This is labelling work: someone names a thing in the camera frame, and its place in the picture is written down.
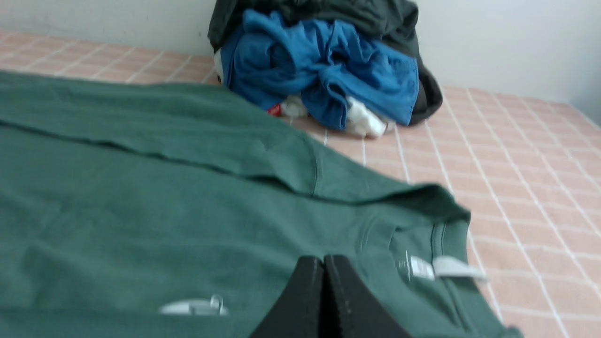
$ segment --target dark green jacket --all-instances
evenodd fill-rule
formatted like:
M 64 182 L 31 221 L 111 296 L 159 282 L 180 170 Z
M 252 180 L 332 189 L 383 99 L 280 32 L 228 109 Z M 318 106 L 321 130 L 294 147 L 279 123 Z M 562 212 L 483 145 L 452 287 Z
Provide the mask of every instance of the dark green jacket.
M 342 254 L 415 338 L 517 337 L 472 281 L 469 213 L 220 87 L 0 73 L 0 337 L 248 337 L 297 259 Z M 159 314 L 219 295 L 226 316 Z

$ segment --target white wall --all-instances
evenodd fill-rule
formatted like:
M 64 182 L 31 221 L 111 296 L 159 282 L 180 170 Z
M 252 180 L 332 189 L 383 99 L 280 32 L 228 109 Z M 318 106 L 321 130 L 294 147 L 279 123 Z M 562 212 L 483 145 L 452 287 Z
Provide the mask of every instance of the white wall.
M 215 0 L 0 0 L 0 27 L 194 54 Z
M 601 65 L 599 0 L 416 2 L 424 62 L 443 84 L 569 102 Z
M 416 2 L 422 55 L 442 84 L 596 104 L 601 1 Z M 208 55 L 214 3 L 0 0 L 0 27 Z

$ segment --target clothing label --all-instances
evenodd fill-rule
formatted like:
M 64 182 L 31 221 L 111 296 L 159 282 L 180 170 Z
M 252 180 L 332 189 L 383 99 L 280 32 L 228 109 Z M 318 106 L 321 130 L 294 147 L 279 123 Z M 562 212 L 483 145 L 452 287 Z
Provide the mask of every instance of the clothing label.
M 267 109 L 267 113 L 271 116 L 280 117 L 282 116 L 282 105 L 278 103 L 277 105 Z
M 159 309 L 163 315 L 187 316 L 227 316 L 228 309 L 224 306 L 220 295 L 213 295 L 210 300 L 182 300 L 169 303 Z
M 487 281 L 486 274 L 455 257 L 436 257 L 432 261 L 432 266 L 437 277 L 469 277 L 479 281 Z
M 429 280 L 435 279 L 432 264 L 417 256 L 411 256 L 411 273 L 416 277 L 426 278 Z

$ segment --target white cloth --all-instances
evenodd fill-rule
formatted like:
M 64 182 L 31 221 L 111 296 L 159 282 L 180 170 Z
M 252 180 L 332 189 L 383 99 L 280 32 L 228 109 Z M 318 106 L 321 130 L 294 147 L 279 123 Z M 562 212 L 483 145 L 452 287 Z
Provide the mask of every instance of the white cloth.
M 215 53 L 215 56 L 213 56 L 213 63 L 215 64 L 215 73 L 217 73 L 217 75 L 219 75 L 221 82 L 223 82 L 224 81 L 224 68 L 223 68 L 223 65 L 221 64 L 221 48 L 217 51 L 217 53 Z
M 395 123 L 386 118 L 380 118 L 374 112 L 354 97 L 347 97 L 349 108 L 346 113 L 346 133 L 361 138 L 379 138 L 385 133 L 394 130 Z M 307 108 L 302 103 L 301 97 L 291 95 L 281 104 L 282 115 L 293 118 L 305 117 Z

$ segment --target pile of clothes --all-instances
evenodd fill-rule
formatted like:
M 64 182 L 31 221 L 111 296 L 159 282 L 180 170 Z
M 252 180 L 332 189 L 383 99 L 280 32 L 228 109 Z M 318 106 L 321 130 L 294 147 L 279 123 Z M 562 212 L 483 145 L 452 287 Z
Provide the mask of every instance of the pile of clothes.
M 246 100 L 377 138 L 442 104 L 417 17 L 405 0 L 217 0 L 209 40 L 223 84 Z

